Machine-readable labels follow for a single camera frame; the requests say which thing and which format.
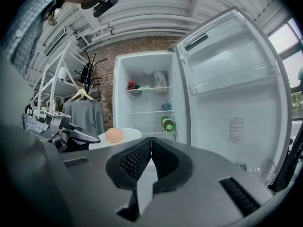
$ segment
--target window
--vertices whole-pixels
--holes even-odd
[[[288,24],[285,24],[282,28],[270,36],[269,40],[278,53],[286,51],[288,48],[299,42]]]
[[[299,87],[298,73],[303,68],[302,33],[292,18],[269,37],[279,53],[287,72],[293,103],[293,119],[303,120],[303,95]]]
[[[302,51],[288,57],[283,60],[285,70],[287,72],[290,88],[299,86],[298,73],[301,67],[303,67],[303,53]]]

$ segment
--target black vent grille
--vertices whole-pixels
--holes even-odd
[[[66,167],[71,167],[71,166],[76,166],[85,162],[88,162],[89,160],[87,160],[87,158],[85,157],[81,157],[81,158],[77,158],[77,159],[73,159],[73,160],[66,160],[64,161],[64,164]]]
[[[260,207],[233,178],[223,179],[220,184],[244,216],[251,214]]]
[[[151,151],[151,141],[148,141],[130,155],[124,157],[120,161],[120,167],[125,173],[138,181],[151,159]]]

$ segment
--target person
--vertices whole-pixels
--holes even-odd
[[[42,34],[43,22],[55,25],[54,12],[64,2],[89,3],[93,0],[25,0],[7,26],[1,46],[24,78]]]

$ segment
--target label sticker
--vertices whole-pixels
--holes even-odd
[[[244,116],[229,119],[229,142],[241,143],[244,140]]]

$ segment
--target door shelf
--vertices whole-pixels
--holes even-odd
[[[196,96],[202,93],[214,92],[228,88],[249,85],[276,78],[280,74],[276,62],[263,63],[232,71],[211,79],[189,86],[191,95]]]
[[[167,89],[166,92],[159,92],[159,89]],[[151,87],[151,88],[142,88],[142,89],[130,89],[126,90],[127,92],[135,92],[135,91],[142,91],[144,93],[153,93],[153,94],[166,94],[172,90],[172,87]]]
[[[163,110],[163,111],[150,111],[150,112],[129,112],[129,113],[126,113],[127,115],[130,115],[130,114],[162,114],[162,113],[174,113],[175,110]]]

